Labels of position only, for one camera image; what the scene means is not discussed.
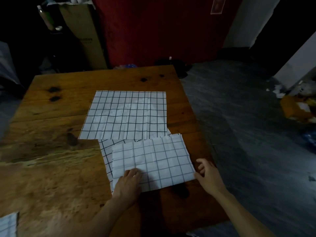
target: person's right arm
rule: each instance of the person's right arm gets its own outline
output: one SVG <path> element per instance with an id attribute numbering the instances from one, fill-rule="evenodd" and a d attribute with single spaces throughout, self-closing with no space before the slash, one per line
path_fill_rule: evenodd
<path id="1" fill-rule="evenodd" d="M 202 177 L 196 172 L 195 178 L 204 190 L 212 195 L 230 218 L 241 237 L 275 237 L 260 221 L 252 216 L 226 189 L 218 169 L 206 159 L 197 159 Z"/>

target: gray floor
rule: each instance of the gray floor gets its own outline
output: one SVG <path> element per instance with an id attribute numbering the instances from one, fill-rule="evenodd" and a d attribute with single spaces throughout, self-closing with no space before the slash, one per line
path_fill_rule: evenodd
<path id="1" fill-rule="evenodd" d="M 227 188 L 277 236 L 316 236 L 316 155 L 254 63 L 195 64 L 184 90 Z M 0 139 L 19 100 L 0 95 Z M 194 231 L 238 236 L 230 222 Z"/>

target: person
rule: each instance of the person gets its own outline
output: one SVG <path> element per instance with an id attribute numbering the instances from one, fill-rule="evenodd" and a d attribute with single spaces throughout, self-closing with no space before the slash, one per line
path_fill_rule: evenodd
<path id="1" fill-rule="evenodd" d="M 197 159 L 200 163 L 195 178 L 204 190 L 212 195 L 223 207 L 229 219 L 241 237 L 275 237 L 275 235 L 252 216 L 226 189 L 218 169 L 206 159 Z M 89 223 L 89 227 L 80 231 L 81 236 L 109 236 L 115 222 L 123 212 L 131 207 L 140 195 L 141 174 L 138 169 L 127 170 L 118 180 L 113 197 L 107 201 L 100 212 Z"/>

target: person's left hand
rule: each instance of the person's left hand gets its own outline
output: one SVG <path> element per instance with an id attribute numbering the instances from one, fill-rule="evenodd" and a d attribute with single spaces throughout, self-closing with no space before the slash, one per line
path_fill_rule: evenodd
<path id="1" fill-rule="evenodd" d="M 140 170 L 134 168 L 126 170 L 116 183 L 112 198 L 118 199 L 125 210 L 136 202 L 141 193 L 140 177 Z"/>

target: wood grain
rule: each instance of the wood grain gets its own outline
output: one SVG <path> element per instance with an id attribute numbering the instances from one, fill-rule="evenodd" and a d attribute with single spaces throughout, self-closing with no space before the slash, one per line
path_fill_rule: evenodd
<path id="1" fill-rule="evenodd" d="M 97 140 L 77 139 L 97 90 L 166 91 L 168 128 L 183 134 L 194 165 L 211 159 L 172 66 L 36 76 L 0 144 L 0 216 L 19 211 L 20 236 L 86 223 L 111 198 Z M 141 194 L 111 235 L 183 233 L 226 220 L 195 180 Z"/>

